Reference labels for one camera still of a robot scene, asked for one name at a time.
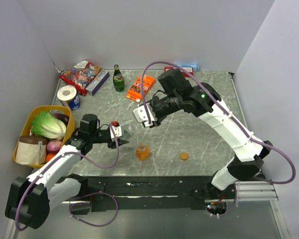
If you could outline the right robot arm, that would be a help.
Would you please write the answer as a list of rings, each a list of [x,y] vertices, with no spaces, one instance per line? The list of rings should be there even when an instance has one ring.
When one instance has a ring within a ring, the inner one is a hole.
[[[154,96],[149,107],[149,127],[159,126],[170,114],[183,110],[214,129],[234,151],[234,157],[216,171],[205,186],[205,193],[220,198],[225,189],[237,181],[246,181],[260,172],[264,158],[271,151],[270,141],[261,141],[229,111],[221,96],[207,83],[192,86],[178,69],[170,69],[158,77],[164,98]]]

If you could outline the clear plastic bottle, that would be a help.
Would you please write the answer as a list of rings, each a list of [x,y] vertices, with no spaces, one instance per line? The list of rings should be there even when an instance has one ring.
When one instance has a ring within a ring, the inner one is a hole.
[[[126,123],[124,125],[121,125],[121,128],[123,132],[123,140],[129,140],[130,138],[133,138],[138,135],[139,125],[136,123]]]

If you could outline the orange juice bottle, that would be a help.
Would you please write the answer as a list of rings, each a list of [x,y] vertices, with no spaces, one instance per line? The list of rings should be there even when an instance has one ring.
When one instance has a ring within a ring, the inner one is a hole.
[[[136,149],[136,157],[138,160],[146,160],[149,156],[149,148],[144,143],[139,143]]]

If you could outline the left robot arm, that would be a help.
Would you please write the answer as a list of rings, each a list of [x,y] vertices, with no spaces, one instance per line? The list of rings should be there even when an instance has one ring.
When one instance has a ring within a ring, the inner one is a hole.
[[[14,220],[18,231],[28,227],[37,229],[45,222],[50,211],[63,201],[72,197],[85,199],[89,194],[87,179],[78,175],[64,177],[65,172],[81,159],[99,168],[106,168],[89,159],[87,153],[94,144],[102,143],[118,150],[121,145],[128,143],[123,139],[124,134],[117,121],[110,122],[106,129],[102,129],[96,115],[85,114],[79,127],[49,162],[27,178],[17,177],[12,182],[5,216]]]

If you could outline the orange bottle cap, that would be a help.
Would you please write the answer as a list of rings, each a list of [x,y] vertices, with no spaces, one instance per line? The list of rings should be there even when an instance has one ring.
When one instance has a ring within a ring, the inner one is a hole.
[[[180,159],[181,160],[187,160],[189,158],[189,154],[188,153],[186,153],[186,152],[182,152],[181,154],[180,154]]]

